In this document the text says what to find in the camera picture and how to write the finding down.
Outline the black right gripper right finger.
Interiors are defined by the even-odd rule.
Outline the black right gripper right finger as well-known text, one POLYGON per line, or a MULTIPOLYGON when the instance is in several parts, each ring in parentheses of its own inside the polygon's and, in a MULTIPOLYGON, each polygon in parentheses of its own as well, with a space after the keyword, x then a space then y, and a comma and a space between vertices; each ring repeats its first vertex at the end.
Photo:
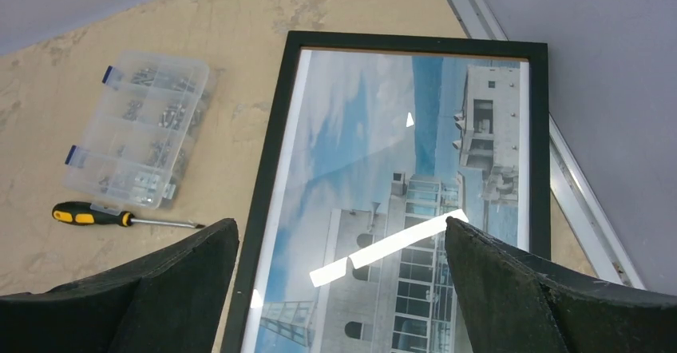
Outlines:
POLYGON ((586 276, 447 217, 475 352, 674 352, 676 298, 586 276))

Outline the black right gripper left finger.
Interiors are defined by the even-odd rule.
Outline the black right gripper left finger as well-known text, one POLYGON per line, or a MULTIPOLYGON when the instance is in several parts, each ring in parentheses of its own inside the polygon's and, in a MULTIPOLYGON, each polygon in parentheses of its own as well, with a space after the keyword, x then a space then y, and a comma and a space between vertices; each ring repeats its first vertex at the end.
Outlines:
POLYGON ((4 352, 209 352, 239 248, 222 219, 126 264, 1 298, 4 352))

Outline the yellow black flathead screwdriver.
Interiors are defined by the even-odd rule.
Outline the yellow black flathead screwdriver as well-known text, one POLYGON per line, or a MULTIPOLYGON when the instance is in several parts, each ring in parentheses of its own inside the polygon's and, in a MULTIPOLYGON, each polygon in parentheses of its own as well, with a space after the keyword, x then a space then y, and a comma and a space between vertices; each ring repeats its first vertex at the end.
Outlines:
POLYGON ((55 204, 51 211, 52 217, 62 223, 90 226, 90 225, 117 225, 128 228, 134 224, 160 225, 177 228, 202 229, 203 224, 168 220, 149 220, 136 217, 129 211, 112 214, 92 209, 92 204, 84 201, 66 201, 55 204))

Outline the black wooden picture frame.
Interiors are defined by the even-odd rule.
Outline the black wooden picture frame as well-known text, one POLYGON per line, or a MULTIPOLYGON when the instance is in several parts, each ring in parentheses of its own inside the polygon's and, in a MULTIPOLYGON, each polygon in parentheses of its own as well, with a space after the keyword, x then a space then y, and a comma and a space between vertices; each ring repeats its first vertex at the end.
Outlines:
POLYGON ((548 47, 287 35, 223 352, 470 352, 459 217, 549 256, 548 47))

